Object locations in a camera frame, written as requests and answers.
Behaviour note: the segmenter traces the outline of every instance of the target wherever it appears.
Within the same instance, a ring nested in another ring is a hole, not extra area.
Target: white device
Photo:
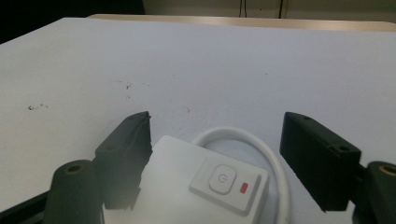
[[[133,223],[256,223],[268,173],[164,136],[153,148],[133,209]]]

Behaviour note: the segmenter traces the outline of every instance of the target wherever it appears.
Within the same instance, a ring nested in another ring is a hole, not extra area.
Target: red indicator light
[[[247,183],[243,183],[240,192],[241,193],[246,193],[248,189],[248,184]]]

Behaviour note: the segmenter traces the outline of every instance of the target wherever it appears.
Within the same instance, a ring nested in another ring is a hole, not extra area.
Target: black cable
[[[247,14],[247,0],[245,0],[245,18],[248,16]]]
[[[279,15],[277,16],[278,19],[281,19],[282,17],[282,7],[283,7],[283,0],[280,0]]]
[[[242,0],[241,3],[239,4],[239,17],[241,17],[241,11],[242,11]]]

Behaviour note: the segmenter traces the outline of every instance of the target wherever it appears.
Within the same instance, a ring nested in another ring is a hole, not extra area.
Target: white cable
[[[233,127],[218,127],[198,135],[192,143],[204,147],[207,143],[224,137],[236,137],[256,147],[270,162],[276,177],[278,192],[278,209],[276,224],[288,224],[290,215],[289,183],[284,168],[274,152],[260,138],[247,131]]]

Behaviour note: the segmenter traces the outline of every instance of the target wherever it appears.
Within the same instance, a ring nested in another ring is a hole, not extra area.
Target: table surface
[[[394,163],[395,39],[362,30],[63,19],[0,45],[0,210],[47,190],[59,166],[91,160],[124,118],[146,110],[152,145],[164,135],[190,142],[226,125],[256,134],[281,158],[283,115],[291,111],[360,148],[363,165]],[[209,147],[271,172],[249,146]],[[291,223],[351,223],[353,206],[322,213],[281,161]],[[272,181],[261,223],[274,223],[274,204]]]
[[[192,16],[151,16],[95,14],[90,18],[119,21],[171,21],[212,25],[232,25],[269,28],[293,28],[331,31],[376,31],[396,32],[396,24],[387,21],[311,21],[287,19],[192,17]]]

